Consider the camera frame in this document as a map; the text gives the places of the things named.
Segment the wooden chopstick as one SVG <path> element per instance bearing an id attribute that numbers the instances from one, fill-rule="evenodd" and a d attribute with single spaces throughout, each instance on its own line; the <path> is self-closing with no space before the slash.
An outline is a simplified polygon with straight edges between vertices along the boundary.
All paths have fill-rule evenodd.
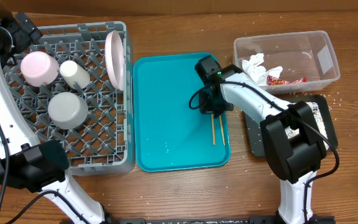
<path id="1" fill-rule="evenodd" d="M 212 129 L 212 139 L 213 145 L 216 145 L 216 134 L 215 134 L 215 125 L 214 125 L 214 114 L 211 114 L 211 129 Z"/>
<path id="2" fill-rule="evenodd" d="M 223 128 L 223 119 L 222 116 L 219 116 L 219 126 L 220 126 L 220 130 L 221 130 L 221 137 L 222 137 L 222 142 L 223 142 L 223 146 L 226 146 L 226 140 L 224 137 L 224 128 Z"/>

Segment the white napkin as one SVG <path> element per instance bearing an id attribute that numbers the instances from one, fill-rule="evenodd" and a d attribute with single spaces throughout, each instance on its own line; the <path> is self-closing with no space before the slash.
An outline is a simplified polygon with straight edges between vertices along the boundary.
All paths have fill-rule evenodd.
<path id="1" fill-rule="evenodd" d="M 249 60 L 242 59 L 241 67 L 244 73 L 258 86 L 267 86 L 270 84 L 269 78 L 280 78 L 283 67 L 278 66 L 267 70 L 264 63 L 264 54 L 257 53 L 251 55 Z"/>

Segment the red snack wrapper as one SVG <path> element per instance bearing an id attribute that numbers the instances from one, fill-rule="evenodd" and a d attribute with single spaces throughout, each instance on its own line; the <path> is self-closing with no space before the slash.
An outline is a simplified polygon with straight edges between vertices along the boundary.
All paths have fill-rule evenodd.
<path id="1" fill-rule="evenodd" d="M 295 81 L 289 82 L 287 80 L 283 80 L 277 77 L 273 77 L 271 75 L 267 76 L 267 85 L 287 85 L 287 84 L 295 84 L 295 83 L 304 83 L 307 82 L 306 77 L 297 79 Z"/>

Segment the large white plate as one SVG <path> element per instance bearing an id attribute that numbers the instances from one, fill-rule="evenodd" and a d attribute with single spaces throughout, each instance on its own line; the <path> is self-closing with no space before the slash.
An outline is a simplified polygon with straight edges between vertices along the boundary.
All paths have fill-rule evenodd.
<path id="1" fill-rule="evenodd" d="M 111 85 L 122 91 L 124 89 L 124 47 L 118 31 L 110 32 L 105 40 L 105 63 Z"/>

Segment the white cup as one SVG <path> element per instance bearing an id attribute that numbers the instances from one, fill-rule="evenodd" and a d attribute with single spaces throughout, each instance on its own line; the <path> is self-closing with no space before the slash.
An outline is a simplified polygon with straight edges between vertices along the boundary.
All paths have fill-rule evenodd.
<path id="1" fill-rule="evenodd" d="M 74 83 L 76 83 L 81 89 L 84 89 L 90 82 L 89 73 L 72 60 L 67 60 L 60 65 L 60 75 L 70 88 L 75 88 Z"/>

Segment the grey bowl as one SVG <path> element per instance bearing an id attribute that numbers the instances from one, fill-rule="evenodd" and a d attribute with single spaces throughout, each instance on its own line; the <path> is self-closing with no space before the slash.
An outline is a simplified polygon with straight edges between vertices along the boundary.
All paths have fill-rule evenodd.
<path id="1" fill-rule="evenodd" d="M 73 129 L 85 122 L 88 116 L 88 104 L 73 93 L 62 92 L 50 100 L 48 114 L 55 126 L 61 129 Z"/>

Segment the small pink bowl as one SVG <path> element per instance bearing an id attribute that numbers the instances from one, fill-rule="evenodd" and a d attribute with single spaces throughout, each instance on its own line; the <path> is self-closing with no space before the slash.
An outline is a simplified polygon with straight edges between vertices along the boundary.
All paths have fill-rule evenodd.
<path id="1" fill-rule="evenodd" d="M 59 64 L 45 52 L 36 51 L 21 60 L 21 72 L 32 86 L 49 85 L 58 76 Z"/>

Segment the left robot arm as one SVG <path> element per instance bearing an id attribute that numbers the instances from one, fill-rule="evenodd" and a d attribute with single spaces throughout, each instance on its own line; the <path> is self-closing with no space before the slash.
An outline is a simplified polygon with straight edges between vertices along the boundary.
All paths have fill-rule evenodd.
<path id="1" fill-rule="evenodd" d="M 68 158 L 58 140 L 40 142 L 17 107 L 3 68 L 34 44 L 42 33 L 23 13 L 0 11 L 0 214 L 7 187 L 27 189 L 37 196 L 14 218 L 19 219 L 38 199 L 52 201 L 72 223 L 115 223 L 70 174 Z"/>

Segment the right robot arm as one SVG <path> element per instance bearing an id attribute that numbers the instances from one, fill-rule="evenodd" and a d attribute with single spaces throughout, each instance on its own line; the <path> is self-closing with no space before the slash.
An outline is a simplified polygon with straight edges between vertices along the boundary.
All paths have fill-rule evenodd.
<path id="1" fill-rule="evenodd" d="M 246 78 L 237 66 L 222 68 L 212 57 L 195 70 L 204 86 L 195 92 L 196 109 L 220 117 L 239 107 L 260 128 L 266 161 L 280 180 L 280 205 L 275 216 L 250 217 L 250 223 L 334 223 L 334 217 L 313 214 L 313 182 L 339 168 L 338 140 L 324 97 L 313 95 L 295 103 L 281 100 Z"/>

